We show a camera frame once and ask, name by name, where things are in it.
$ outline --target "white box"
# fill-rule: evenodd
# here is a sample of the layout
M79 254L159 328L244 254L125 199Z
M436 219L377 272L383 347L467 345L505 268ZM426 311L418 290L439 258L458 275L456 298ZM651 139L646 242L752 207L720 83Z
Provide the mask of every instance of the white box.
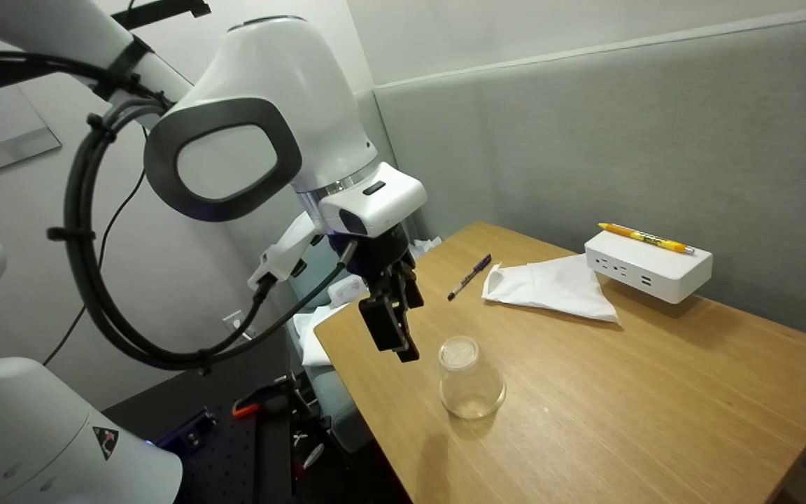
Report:
M714 254L706 249L693 245L691 254L679 254L612 231L594 234L584 254L598 275L672 304L706 284L714 272Z

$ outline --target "black pen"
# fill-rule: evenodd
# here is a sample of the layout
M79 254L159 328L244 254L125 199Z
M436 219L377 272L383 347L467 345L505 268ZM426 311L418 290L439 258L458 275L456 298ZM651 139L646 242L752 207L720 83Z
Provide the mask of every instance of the black pen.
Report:
M449 294L449 303L456 298L456 294L458 294L463 287L467 287L467 282L477 279L479 272L484 272L491 263L493 263L493 254L484 254L484 258L463 276L463 282Z

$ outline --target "clear plastic cup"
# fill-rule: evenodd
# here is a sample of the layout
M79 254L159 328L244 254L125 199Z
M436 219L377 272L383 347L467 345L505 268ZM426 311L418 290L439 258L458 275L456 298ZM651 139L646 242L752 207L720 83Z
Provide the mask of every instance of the clear plastic cup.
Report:
M454 335L436 353L442 378L439 399L463 420L491 417L506 398L505 381L495 366L481 359L481 347L471 335Z

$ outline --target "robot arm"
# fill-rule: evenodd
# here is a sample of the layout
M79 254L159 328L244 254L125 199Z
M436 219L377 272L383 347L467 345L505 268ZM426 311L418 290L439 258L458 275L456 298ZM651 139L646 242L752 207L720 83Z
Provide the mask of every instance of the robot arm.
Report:
M377 347L418 359L405 328L405 308L423 304L401 227L426 203L426 186L377 160L359 122L353 93L321 42L299 16L264 16L230 27L204 76L187 86L158 52L131 38L93 0L0 0L0 38L34 51L81 59L96 67L137 76L144 88L173 104L145 142L151 186L173 209L226 221L257 209L292 184L313 224L299 221L267 252L257 275L286 279L302 242L327 234L335 249L359 242L349 272L369 284L362 312ZM197 151L244 146L267 137L254 157L272 160L267 172L230 196L197 193L186 167Z

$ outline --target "pen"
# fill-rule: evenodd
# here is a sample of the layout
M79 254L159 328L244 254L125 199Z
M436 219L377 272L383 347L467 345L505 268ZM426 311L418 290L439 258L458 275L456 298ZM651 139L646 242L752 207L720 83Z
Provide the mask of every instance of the pen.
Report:
M467 282L477 279L479 272L484 272L491 263L493 263L493 254L484 254L484 258L463 276L463 282L449 294L449 303L456 298L456 294L458 294L463 287L467 287Z
M632 237L632 241L644 241L650 245L668 249L668 252L677 252L677 254L691 254L691 245L685 245L684 241L665 241L665 237L632 228L632 227L603 221L598 228L607 228L607 231L616 231L616 234L625 234L625 237Z

